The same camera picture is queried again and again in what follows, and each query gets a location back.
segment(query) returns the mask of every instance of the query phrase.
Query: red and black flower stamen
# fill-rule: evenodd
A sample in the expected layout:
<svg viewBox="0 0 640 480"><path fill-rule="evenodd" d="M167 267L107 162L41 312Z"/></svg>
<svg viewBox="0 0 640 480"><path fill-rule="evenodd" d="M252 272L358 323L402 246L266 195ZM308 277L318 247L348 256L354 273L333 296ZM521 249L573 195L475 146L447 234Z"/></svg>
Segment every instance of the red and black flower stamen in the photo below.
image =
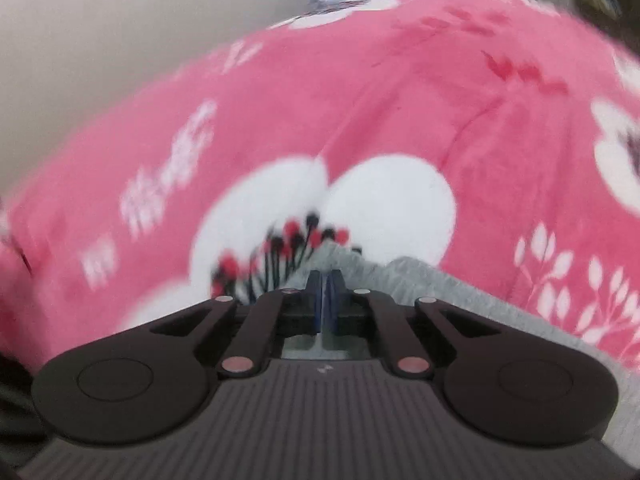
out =
<svg viewBox="0 0 640 480"><path fill-rule="evenodd" d="M284 224L281 233L270 229L261 247L251 254L246 267L240 266L231 252L225 253L211 273L212 297L234 296L253 303L261 294L284 284L323 241L330 239L346 245L350 238L348 229L322 228L316 213L306 216L305 231L303 233L300 223L293 219ZM362 254L360 248L353 250Z"/></svg>

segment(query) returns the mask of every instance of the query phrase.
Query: white leaf pattern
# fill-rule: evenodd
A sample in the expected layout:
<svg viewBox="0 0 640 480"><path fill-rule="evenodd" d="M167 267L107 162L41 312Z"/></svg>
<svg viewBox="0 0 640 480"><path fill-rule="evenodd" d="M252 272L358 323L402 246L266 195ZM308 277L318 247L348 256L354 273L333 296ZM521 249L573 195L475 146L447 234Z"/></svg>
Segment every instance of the white leaf pattern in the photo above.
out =
<svg viewBox="0 0 640 480"><path fill-rule="evenodd" d="M253 56L255 56L256 54L258 54L258 52L260 52L262 50L262 43L256 43L252 46L250 46L248 49L246 49L238 58L238 62L236 63L236 66L240 66L244 63L246 63L247 61L249 61Z"/></svg>
<svg viewBox="0 0 640 480"><path fill-rule="evenodd" d="M536 260L541 262L545 255L546 250L546 228L545 225L540 222L536 230L533 231L531 237L531 252L536 257Z"/></svg>
<svg viewBox="0 0 640 480"><path fill-rule="evenodd" d="M597 345L602 339L602 336L606 334L606 332L607 332L607 327L605 326L597 326L595 328L590 328L587 330L587 332L582 334L582 340L585 343L588 343L590 345Z"/></svg>
<svg viewBox="0 0 640 480"><path fill-rule="evenodd" d="M556 252L556 233L551 233L551 236L549 237L549 241L546 244L545 256L543 258L544 261L548 262L555 252Z"/></svg>
<svg viewBox="0 0 640 480"><path fill-rule="evenodd" d="M617 292L618 289L620 288L620 285L622 284L622 278L624 275L624 270L622 267L618 267L616 269L616 272L613 273L613 276L611 277L611 281L609 282L609 293L613 294L614 292Z"/></svg>
<svg viewBox="0 0 640 480"><path fill-rule="evenodd" d="M518 240L518 243L516 245L516 252L513 255L513 263L515 264L516 267L519 267L522 265L522 262L524 261L524 253L526 249L527 249L527 243L524 241L524 238L520 237L520 240Z"/></svg>
<svg viewBox="0 0 640 480"><path fill-rule="evenodd" d="M229 72L229 70L233 68L233 66L236 63L236 58L238 57L238 54L240 54L240 51L242 50L243 47L244 47L244 40L238 40L231 44L231 47L229 48L229 54L228 56L226 56L225 64L222 67L223 74L226 74L227 72Z"/></svg>
<svg viewBox="0 0 640 480"><path fill-rule="evenodd" d="M622 304L625 301L626 294L629 292L629 280L628 278L625 280L625 283L618 289L616 293L616 306Z"/></svg>
<svg viewBox="0 0 640 480"><path fill-rule="evenodd" d="M578 320L578 323L575 326L576 333L582 332L591 324L591 321L593 320L593 316L596 313L596 308L597 308L597 305L595 303L590 303L584 308L584 310L582 311L582 314L580 315L580 319Z"/></svg>
<svg viewBox="0 0 640 480"><path fill-rule="evenodd" d="M638 307L638 293L633 291L626 297L625 307L622 309L622 317L631 317Z"/></svg>
<svg viewBox="0 0 640 480"><path fill-rule="evenodd" d="M538 313L547 321L551 318L551 313L556 303L556 291L551 283L545 283L542 292L538 296Z"/></svg>
<svg viewBox="0 0 640 480"><path fill-rule="evenodd" d="M593 290L599 290L602 285L602 264L597 256L592 256L589 262L589 285Z"/></svg>
<svg viewBox="0 0 640 480"><path fill-rule="evenodd" d="M569 272L573 260L574 254L571 251L563 251L558 254L556 262L554 263L554 268L551 271L551 276L557 279L564 278Z"/></svg>
<svg viewBox="0 0 640 480"><path fill-rule="evenodd" d="M564 319L566 314L569 312L569 306L571 305L571 295L569 294L569 289L565 286L560 290L558 294L558 299L556 300L556 312L558 313L559 319Z"/></svg>

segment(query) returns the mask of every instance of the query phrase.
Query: metal rivet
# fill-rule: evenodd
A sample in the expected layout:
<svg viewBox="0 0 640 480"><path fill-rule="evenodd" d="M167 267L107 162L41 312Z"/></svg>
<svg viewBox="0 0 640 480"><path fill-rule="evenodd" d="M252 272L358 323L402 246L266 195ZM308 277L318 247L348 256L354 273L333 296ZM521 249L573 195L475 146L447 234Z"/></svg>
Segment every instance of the metal rivet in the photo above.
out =
<svg viewBox="0 0 640 480"><path fill-rule="evenodd" d="M222 361L222 367L227 371L234 374L239 374L241 372L247 372L254 367L254 362L251 361L248 357L242 357L239 355L234 355L233 357L227 357L224 361Z"/></svg>
<svg viewBox="0 0 640 480"><path fill-rule="evenodd" d="M398 368L408 374L421 374L429 368L429 362L421 357L403 357L398 361Z"/></svg>

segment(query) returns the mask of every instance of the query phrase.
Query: ribbed black surface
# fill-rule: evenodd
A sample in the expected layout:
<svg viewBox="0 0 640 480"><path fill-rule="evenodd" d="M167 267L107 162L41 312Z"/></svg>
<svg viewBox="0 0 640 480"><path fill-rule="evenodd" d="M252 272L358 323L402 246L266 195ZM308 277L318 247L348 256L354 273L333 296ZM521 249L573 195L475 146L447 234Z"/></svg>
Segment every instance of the ribbed black surface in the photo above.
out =
<svg viewBox="0 0 640 480"><path fill-rule="evenodd" d="M57 440L21 474L29 480L627 480L632 469L596 441L555 450L491 441L453 418L428 383L390 376L377 361L275 360L257 378L223 383L196 421L164 439L116 450Z"/></svg>

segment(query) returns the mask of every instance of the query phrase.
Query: white flower pattern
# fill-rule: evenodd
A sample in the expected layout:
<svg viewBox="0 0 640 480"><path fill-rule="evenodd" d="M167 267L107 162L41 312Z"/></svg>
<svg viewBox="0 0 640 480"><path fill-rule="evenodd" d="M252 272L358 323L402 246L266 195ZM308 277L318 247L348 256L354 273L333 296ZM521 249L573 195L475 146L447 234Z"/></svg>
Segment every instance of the white flower pattern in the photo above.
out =
<svg viewBox="0 0 640 480"><path fill-rule="evenodd" d="M278 28L284 25L289 25L289 28L319 27L343 20L357 10L387 10L397 7L399 4L398 0L344 0L325 9L313 10L302 16L289 18L271 25L269 28Z"/></svg>
<svg viewBox="0 0 640 480"><path fill-rule="evenodd" d="M416 190L415 182L424 185ZM408 209L412 215L404 214ZM281 229L288 219L304 224L312 210L327 224L347 227L350 243L379 264L408 255L437 266L456 222L449 184L420 158L377 156L334 182L329 182L320 156L280 158L254 169L216 200L194 237L187 280L166 284L144 298L123 328L206 300L211 269L223 254L230 251L238 261L248 261L271 228ZM423 222L417 224L415 218Z"/></svg>
<svg viewBox="0 0 640 480"><path fill-rule="evenodd" d="M613 197L640 216L640 160L634 160L640 125L625 110L605 100L592 101L591 113L601 132L593 149L598 172Z"/></svg>
<svg viewBox="0 0 640 480"><path fill-rule="evenodd" d="M617 358L640 371L640 349L636 347L640 340L640 293L632 287L631 279L625 276L625 269L617 267L605 281L606 272L602 262L595 255L591 257L585 279L593 291L593 301L581 309L571 328L566 326L565 320L572 296L564 280L572 268L574 252L565 250L556 255L556 235L549 233L542 222L531 235L529 249L532 260L542 264L540 278L534 280L527 266L527 242L524 237L517 241L513 259L530 285L527 304L535 306L535 311L543 319L594 346L607 334L627 332L628 342Z"/></svg>
<svg viewBox="0 0 640 480"><path fill-rule="evenodd" d="M628 56L619 56L613 52L613 63L622 86L640 96L640 64Z"/></svg>

